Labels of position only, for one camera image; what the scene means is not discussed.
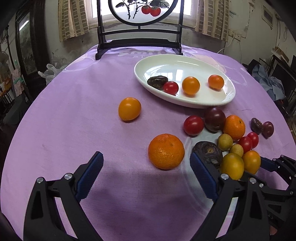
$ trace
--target beige curtain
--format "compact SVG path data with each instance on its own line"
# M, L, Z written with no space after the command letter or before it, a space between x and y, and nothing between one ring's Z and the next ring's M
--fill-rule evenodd
M196 32L228 41L229 0L199 0Z
M89 32L84 0L59 0L58 12L61 42Z

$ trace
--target blue cloth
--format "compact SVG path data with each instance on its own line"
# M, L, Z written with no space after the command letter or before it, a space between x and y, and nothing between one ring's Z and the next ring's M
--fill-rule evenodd
M282 82L275 77L268 77L262 65L257 64L252 72L252 77L264 88L273 101L285 98Z

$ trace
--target plastic bag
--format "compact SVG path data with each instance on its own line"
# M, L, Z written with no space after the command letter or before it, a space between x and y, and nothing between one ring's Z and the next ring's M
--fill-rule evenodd
M38 71L38 75L46 79L46 85L48 85L60 72L63 71L64 68L66 68L66 65L62 66L60 69L57 69L52 64L47 64L46 67L48 70L44 73Z

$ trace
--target plate rim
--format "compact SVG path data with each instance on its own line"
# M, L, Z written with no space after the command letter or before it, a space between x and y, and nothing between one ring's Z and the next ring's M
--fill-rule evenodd
M171 98L171 99L173 99L173 100L177 100L177 101L181 101L181 102L185 102L185 103L187 103L187 104L191 104L191 105L196 105L196 106L222 106L222 105L226 105L226 104L230 103L230 102L234 99L234 97L235 97L235 95L236 95L236 89L235 89L235 86L234 86L233 82L230 80L230 78L229 78L225 73L223 73L222 71L220 71L219 69L217 69L217 70L220 71L221 73L223 73L223 74L228 78L228 80L230 81L230 83L231 83L231 85L232 85L232 87L233 87L233 89L234 89L234 95L233 95L233 97L230 98L228 101L225 101L225 102L220 102L220 103L206 103L206 102L196 102L196 101L192 101L192 100L180 99L180 98L177 97L177 96L174 96L174 95L168 94L168 93L166 93L166 92L163 92L163 91L161 91L161 90L155 89L155 88L153 88L152 86L148 85L147 83L146 83L146 85L144 85L144 82L140 79L140 77L139 77L139 76L137 75L137 73L136 73L136 68L137 68L138 64L139 64L141 61L143 61L143 60L145 60L145 59L147 59L147 58L156 57L156 56L168 56L168 55L170 55L170 56L176 56L176 57L180 57L180 58L190 58L190 59L194 59L194 60L197 60L197 61L203 62L204 64L209 65L209 66L211 66L211 67L217 69L216 67L214 67L213 65L210 65L210 64L207 63L207 62L204 62L204 61L202 61L202 60L195 59L195 58L192 58L192 57L184 56L184 55L176 55L176 54L157 54L157 55L147 56L147 57L145 57L145 58L139 60L139 61L135 64L133 71L134 71L134 74L135 74L135 76L136 76L138 82L139 82L139 83L140 83L145 89L147 89L149 92L151 92L152 94L154 94L153 92L157 90L157 91L162 92L162 93L164 94L164 96L167 96L168 98Z

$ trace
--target orange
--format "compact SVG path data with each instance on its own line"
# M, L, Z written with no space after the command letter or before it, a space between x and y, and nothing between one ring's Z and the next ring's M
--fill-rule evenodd
M182 89L187 95L195 95L200 89L200 83L197 78L186 77L182 82Z
M244 162L236 153L229 153L223 157L220 173L226 173L233 180L241 179L244 173Z
M136 119L141 112L141 103L132 97L123 99L118 106L118 115L123 121Z
M261 165L260 155L256 151L251 150L247 151L242 156L242 159L244 161L244 169L247 172L250 172L255 175Z
M216 74L211 75L207 80L209 86L215 90L220 90L224 86L224 79Z
M246 131L246 126L241 118L230 115L226 118L223 133L230 135L234 141L241 139Z
M184 158L183 143L171 134L161 134L149 144L148 156L159 169L169 170L177 167Z

